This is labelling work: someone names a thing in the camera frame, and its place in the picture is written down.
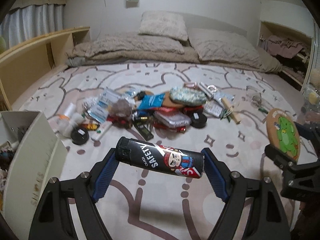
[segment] pink clothing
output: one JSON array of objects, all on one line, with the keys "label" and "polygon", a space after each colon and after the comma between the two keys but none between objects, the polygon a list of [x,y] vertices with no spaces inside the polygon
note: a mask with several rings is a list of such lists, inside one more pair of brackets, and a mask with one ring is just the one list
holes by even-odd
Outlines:
[{"label": "pink clothing", "polygon": [[268,38],[267,52],[272,56],[280,55],[285,58],[293,58],[304,48],[305,46],[302,42],[291,41],[288,38],[275,35],[271,35]]}]

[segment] rug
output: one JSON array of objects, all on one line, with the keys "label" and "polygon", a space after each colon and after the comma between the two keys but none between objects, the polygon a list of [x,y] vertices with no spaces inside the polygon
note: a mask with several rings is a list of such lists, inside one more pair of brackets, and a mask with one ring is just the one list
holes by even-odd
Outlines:
[{"label": "rug", "polygon": [[[281,190],[281,171],[265,157],[264,147],[269,143],[265,125],[266,114],[252,106],[246,94],[260,92],[267,110],[280,108],[294,120],[291,106],[258,73],[207,65],[157,63],[99,65],[70,68],[58,73],[42,85],[21,107],[21,110],[41,110],[51,127],[56,129],[57,118],[70,102],[82,109],[82,100],[98,96],[105,87],[116,91],[127,88],[168,91],[183,82],[204,82],[215,85],[226,93],[235,95],[242,121],[236,125],[227,119],[208,118],[203,129],[189,127],[185,134],[167,130],[153,130],[150,141],[200,152],[209,147],[218,160],[231,171],[244,177],[261,179],[269,176],[277,190]],[[121,136],[143,140],[132,129],[112,126],[98,142],[89,140],[77,146],[61,137],[68,150],[60,180],[73,179],[105,157],[115,147]],[[316,160],[311,144],[301,139],[301,154]],[[292,223],[294,201],[281,198],[289,221]],[[74,199],[70,208],[79,239],[86,239],[77,214]],[[245,201],[244,211],[234,239],[241,239],[248,218],[251,198]],[[201,179],[191,179],[152,172],[120,163],[104,198],[97,203],[103,222],[114,240],[123,239],[207,239],[224,203],[215,196],[204,174]]]}]

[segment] closet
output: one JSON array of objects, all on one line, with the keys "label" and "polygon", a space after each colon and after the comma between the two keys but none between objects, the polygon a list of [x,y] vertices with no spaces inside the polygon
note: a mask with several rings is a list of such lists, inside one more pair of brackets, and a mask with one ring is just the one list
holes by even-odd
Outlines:
[{"label": "closet", "polygon": [[[269,50],[269,53],[271,53],[271,49],[273,49],[273,52],[276,51],[279,53],[274,56],[283,65],[283,70],[279,72],[278,75],[295,89],[303,91],[306,84],[308,84],[310,71],[313,65],[313,54],[315,49],[314,39],[286,26],[265,21],[261,22],[259,37],[258,46],[267,51]],[[285,48],[282,50],[283,46],[281,46],[281,48],[276,46],[276,49],[274,49],[275,47],[270,47],[270,44],[272,43],[270,43],[269,40],[275,41],[274,44],[276,44],[280,43],[280,40],[283,38],[289,39],[287,45],[289,49]]]}]

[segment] snack package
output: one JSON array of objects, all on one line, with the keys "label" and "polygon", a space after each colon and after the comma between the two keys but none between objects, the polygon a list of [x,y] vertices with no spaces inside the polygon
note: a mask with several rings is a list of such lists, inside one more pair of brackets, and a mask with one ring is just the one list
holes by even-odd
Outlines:
[{"label": "snack package", "polygon": [[167,127],[171,129],[182,127],[182,126],[188,126],[191,124],[190,117],[178,111],[168,112],[168,113],[155,111],[154,116],[161,123],[165,124]]},{"label": "snack package", "polygon": [[200,106],[206,102],[207,97],[202,91],[174,87],[170,90],[170,99],[185,106]]},{"label": "snack package", "polygon": [[112,89],[106,88],[98,97],[99,101],[97,102],[97,104],[95,104],[88,110],[89,116],[97,120],[99,123],[105,122],[109,115],[109,107],[111,107],[112,104],[116,103],[119,100],[120,96],[120,94],[113,91]]},{"label": "snack package", "polygon": [[145,95],[141,104],[138,106],[138,110],[150,109],[154,107],[161,107],[164,99],[164,93],[159,95]]}]

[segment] wall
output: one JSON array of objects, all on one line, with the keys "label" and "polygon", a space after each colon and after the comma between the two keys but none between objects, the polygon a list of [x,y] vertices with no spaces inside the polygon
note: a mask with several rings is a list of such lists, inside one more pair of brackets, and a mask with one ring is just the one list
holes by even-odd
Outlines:
[{"label": "wall", "polygon": [[308,9],[299,5],[271,0],[262,1],[261,21],[284,25],[313,37],[312,19]]},{"label": "wall", "polygon": [[91,26],[91,38],[101,33],[136,31],[146,10],[191,13],[227,22],[247,31],[255,46],[259,34],[259,0],[140,0],[137,7],[127,7],[125,0],[69,0],[65,7],[65,28]]}]

